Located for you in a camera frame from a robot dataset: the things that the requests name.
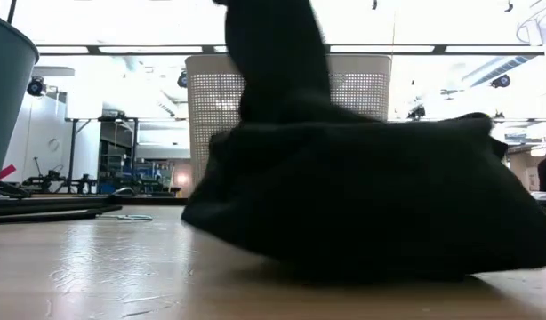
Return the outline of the black-framed background table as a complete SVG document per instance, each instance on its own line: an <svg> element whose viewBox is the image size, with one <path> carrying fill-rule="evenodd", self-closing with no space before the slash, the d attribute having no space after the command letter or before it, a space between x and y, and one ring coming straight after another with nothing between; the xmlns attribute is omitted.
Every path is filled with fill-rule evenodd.
<svg viewBox="0 0 546 320"><path fill-rule="evenodd" d="M193 163L184 119L99 116L67 118L69 193L131 193L185 197L193 187Z"/></svg>

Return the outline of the clear plastic container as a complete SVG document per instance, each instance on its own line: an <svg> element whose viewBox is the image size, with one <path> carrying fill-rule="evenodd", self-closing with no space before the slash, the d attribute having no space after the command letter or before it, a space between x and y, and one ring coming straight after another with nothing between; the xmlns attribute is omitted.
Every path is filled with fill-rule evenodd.
<svg viewBox="0 0 546 320"><path fill-rule="evenodd" d="M546 0L524 0L516 37L521 43L541 46L546 57Z"/></svg>

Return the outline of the white perforated laundry basket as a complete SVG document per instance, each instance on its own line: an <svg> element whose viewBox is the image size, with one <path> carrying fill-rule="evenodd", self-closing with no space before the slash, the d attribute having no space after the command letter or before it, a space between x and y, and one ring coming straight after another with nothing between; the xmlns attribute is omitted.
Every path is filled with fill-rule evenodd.
<svg viewBox="0 0 546 320"><path fill-rule="evenodd" d="M391 57L331 53L327 60L333 102L362 116L388 119ZM239 121L237 106L245 81L225 53L190 56L185 64L192 184L195 186L205 173L210 138L233 128Z"/></svg>

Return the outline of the teal plastic bucket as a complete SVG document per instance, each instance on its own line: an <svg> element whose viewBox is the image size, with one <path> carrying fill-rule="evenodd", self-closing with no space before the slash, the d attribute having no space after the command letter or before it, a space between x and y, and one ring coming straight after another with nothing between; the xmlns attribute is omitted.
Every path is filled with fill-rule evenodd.
<svg viewBox="0 0 546 320"><path fill-rule="evenodd" d="M34 43L0 18L0 171L38 60L39 52Z"/></svg>

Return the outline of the black cloth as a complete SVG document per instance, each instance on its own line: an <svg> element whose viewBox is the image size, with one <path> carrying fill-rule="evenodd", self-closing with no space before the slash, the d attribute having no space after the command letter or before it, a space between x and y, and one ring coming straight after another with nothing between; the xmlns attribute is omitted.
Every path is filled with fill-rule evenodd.
<svg viewBox="0 0 546 320"><path fill-rule="evenodd" d="M489 116L389 123L331 100L309 0L213 0L245 80L182 220L326 276L458 277L546 267L546 213Z"/></svg>

